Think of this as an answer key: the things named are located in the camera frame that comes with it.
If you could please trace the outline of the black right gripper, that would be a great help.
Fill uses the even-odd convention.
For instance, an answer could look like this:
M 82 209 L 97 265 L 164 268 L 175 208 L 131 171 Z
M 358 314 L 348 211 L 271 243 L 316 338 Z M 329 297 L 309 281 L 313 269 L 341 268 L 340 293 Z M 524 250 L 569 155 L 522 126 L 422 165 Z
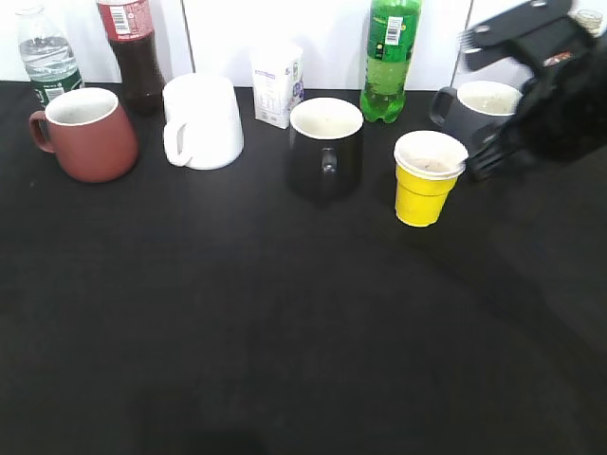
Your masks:
M 564 18 L 572 6 L 571 0 L 527 1 L 460 35 L 468 70 L 508 55 L 532 72 L 514 117 L 470 137 L 472 180 L 519 173 L 521 151 L 569 163 L 606 145 L 606 41 Z

